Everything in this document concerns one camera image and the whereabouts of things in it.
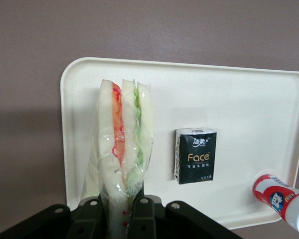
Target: plastic wrap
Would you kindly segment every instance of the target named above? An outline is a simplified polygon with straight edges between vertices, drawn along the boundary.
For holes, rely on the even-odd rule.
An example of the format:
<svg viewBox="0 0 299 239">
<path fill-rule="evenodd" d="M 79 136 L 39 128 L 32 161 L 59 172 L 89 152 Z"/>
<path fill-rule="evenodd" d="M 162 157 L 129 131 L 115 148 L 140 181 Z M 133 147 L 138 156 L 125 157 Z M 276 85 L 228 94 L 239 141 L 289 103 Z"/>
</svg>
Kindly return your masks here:
<svg viewBox="0 0 299 239">
<path fill-rule="evenodd" d="M 145 85 L 103 80 L 82 198 L 101 195 L 108 238 L 124 238 L 152 148 L 152 105 Z"/>
</svg>

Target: label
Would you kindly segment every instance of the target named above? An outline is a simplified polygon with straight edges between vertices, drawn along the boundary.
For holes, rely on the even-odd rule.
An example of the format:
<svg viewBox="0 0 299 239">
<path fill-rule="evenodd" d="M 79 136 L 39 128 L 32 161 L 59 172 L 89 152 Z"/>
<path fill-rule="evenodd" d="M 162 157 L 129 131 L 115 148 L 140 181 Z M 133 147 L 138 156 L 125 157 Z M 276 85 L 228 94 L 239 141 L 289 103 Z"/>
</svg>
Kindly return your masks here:
<svg viewBox="0 0 299 239">
<path fill-rule="evenodd" d="M 215 148 L 215 132 L 180 134 L 175 154 L 175 177 L 179 184 L 213 180 Z"/>
<path fill-rule="evenodd" d="M 298 189 L 272 175 L 260 177 L 254 185 L 253 192 L 259 201 L 272 207 L 284 220 L 289 203 L 299 195 Z"/>
</svg>

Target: screw hole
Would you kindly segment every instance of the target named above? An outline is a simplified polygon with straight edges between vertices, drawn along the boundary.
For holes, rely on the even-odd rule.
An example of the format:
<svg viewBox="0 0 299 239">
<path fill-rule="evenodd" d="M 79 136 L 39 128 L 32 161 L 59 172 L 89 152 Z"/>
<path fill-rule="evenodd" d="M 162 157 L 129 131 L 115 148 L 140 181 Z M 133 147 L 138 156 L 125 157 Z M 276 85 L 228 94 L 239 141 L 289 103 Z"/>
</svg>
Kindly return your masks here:
<svg viewBox="0 0 299 239">
<path fill-rule="evenodd" d="M 63 208 L 57 208 L 54 210 L 54 213 L 62 213 L 63 212 Z"/>
<path fill-rule="evenodd" d="M 84 232 L 84 229 L 83 229 L 83 228 L 80 228 L 80 229 L 77 231 L 78 234 L 82 234 L 83 232 Z"/>
<path fill-rule="evenodd" d="M 146 226 L 141 226 L 141 232 L 145 232 L 146 231 Z"/>
<path fill-rule="evenodd" d="M 95 206 L 95 205 L 97 205 L 97 203 L 98 203 L 98 201 L 91 201 L 91 202 L 90 202 L 90 205 L 91 205 L 91 206 Z"/>
</svg>

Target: red and white glue stick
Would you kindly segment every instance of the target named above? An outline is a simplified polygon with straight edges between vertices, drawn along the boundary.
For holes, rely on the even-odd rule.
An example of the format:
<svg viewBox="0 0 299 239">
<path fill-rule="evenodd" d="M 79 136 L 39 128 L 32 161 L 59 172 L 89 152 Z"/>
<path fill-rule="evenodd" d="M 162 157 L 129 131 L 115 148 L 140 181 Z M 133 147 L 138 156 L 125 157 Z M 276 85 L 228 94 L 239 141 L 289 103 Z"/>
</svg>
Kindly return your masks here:
<svg viewBox="0 0 299 239">
<path fill-rule="evenodd" d="M 255 197 L 270 207 L 299 232 L 299 190 L 273 175 L 263 175 L 257 179 L 253 193 Z"/>
</svg>

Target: white tray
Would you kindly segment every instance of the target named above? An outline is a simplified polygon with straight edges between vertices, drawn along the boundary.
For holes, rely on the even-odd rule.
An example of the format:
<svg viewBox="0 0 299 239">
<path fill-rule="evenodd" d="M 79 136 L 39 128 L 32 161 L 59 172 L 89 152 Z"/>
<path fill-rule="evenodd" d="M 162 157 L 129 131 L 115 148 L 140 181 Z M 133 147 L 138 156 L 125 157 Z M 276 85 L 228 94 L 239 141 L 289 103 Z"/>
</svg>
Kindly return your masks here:
<svg viewBox="0 0 299 239">
<path fill-rule="evenodd" d="M 154 145 L 144 180 L 162 203 L 185 201 L 229 229 L 280 219 L 252 194 L 265 173 L 294 185 L 299 166 L 299 72 L 81 58 L 61 79 L 67 205 L 81 197 L 92 122 L 102 79 L 150 87 Z M 217 131 L 214 180 L 178 185 L 173 178 L 175 130 Z"/>
</svg>

